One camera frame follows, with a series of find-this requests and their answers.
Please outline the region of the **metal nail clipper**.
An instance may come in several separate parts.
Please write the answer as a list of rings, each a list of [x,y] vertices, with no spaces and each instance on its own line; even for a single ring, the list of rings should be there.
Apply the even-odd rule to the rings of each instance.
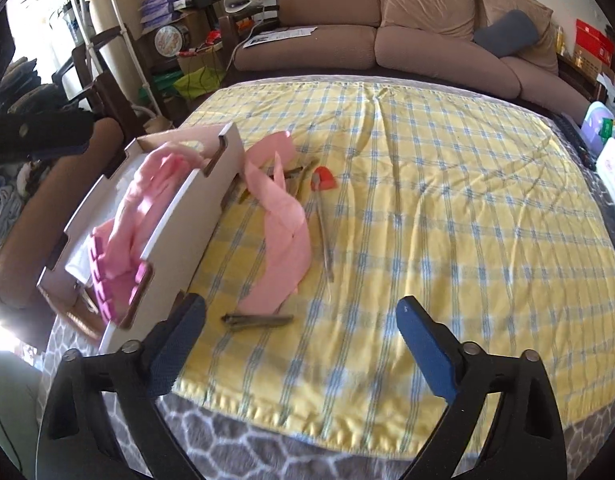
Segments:
[[[293,315],[249,315],[242,313],[227,313],[220,320],[230,330],[249,330],[249,328],[269,328],[285,326],[293,321]]]

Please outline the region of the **pink towel headband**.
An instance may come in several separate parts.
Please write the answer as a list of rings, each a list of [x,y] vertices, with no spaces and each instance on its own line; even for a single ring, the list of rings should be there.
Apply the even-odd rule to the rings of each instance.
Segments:
[[[116,278],[139,263],[158,222],[190,172],[208,159],[185,144],[167,142],[150,152],[135,172],[115,216],[90,234],[103,238],[106,276]]]

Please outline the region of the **red handled cuticle pusher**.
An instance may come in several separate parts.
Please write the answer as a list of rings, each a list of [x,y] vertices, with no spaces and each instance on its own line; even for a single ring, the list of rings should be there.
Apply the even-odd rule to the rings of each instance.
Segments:
[[[318,166],[314,169],[311,188],[315,194],[319,231],[321,231],[321,247],[323,248],[325,272],[329,283],[333,282],[333,263],[323,192],[333,190],[336,186],[336,179],[328,168],[325,166]]]

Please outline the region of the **pink toe separator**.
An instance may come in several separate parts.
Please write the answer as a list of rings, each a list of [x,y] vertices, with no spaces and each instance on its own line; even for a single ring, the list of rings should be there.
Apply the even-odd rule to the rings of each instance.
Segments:
[[[152,276],[152,266],[141,260],[132,269],[116,278],[106,276],[103,261],[103,238],[89,235],[89,266],[94,296],[104,322],[128,330],[134,323],[140,300]]]

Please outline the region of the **brown chair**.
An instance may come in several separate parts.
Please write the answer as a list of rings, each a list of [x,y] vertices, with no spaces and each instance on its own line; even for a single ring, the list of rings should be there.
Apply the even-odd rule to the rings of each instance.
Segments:
[[[32,303],[39,275],[68,220],[123,148],[120,125],[103,118],[94,123],[83,154],[54,164],[1,246],[0,308],[24,309]]]

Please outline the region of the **white cardboard box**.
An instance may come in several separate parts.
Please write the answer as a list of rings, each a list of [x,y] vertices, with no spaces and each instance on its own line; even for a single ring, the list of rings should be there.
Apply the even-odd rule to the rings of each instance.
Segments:
[[[232,122],[130,142],[66,225],[42,296],[102,353],[146,337],[190,285],[243,163]]]

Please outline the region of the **yellow plaid tablecloth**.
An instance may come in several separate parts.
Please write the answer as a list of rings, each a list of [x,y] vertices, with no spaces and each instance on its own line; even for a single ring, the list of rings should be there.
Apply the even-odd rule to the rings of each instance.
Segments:
[[[265,266],[263,208],[228,206],[191,284],[208,322],[178,396],[339,452],[413,456],[444,408],[396,328],[414,296],[460,340],[539,352],[565,425],[615,400],[615,249],[541,116],[429,84],[316,79],[222,89],[189,122],[233,122],[246,145],[289,131],[337,185],[332,278],[314,262],[273,330],[222,325]]]

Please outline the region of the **purple white bottle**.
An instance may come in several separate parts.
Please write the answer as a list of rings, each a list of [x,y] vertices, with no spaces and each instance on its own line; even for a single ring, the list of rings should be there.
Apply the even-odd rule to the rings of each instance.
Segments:
[[[595,157],[600,154],[605,143],[601,136],[601,130],[603,130],[606,120],[609,120],[610,125],[613,125],[614,116],[611,110],[600,101],[592,102],[583,119],[581,133],[588,151]]]

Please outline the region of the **paper sheet on sofa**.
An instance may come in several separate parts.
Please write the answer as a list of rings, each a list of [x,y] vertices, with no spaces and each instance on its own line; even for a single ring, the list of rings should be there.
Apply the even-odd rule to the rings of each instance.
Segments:
[[[253,36],[245,41],[243,47],[245,49],[261,46],[262,44],[271,44],[272,42],[278,42],[283,40],[308,37],[317,29],[314,27],[299,27],[288,28],[283,30],[271,30],[270,32],[261,32],[260,34]]]

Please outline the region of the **grey blue cushion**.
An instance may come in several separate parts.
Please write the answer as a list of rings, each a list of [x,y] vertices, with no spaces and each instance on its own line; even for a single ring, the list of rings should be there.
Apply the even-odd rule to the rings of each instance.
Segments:
[[[510,10],[490,26],[477,29],[473,42],[496,58],[505,58],[532,47],[541,35],[531,18],[521,10]]]

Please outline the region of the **brown sofa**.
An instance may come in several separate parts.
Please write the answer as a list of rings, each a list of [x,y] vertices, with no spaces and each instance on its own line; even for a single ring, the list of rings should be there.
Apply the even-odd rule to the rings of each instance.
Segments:
[[[284,29],[311,36],[234,51],[241,73],[391,70],[521,100],[583,122],[588,99],[558,72],[553,11],[536,0],[277,0]],[[496,58],[473,33],[521,10],[541,38]]]

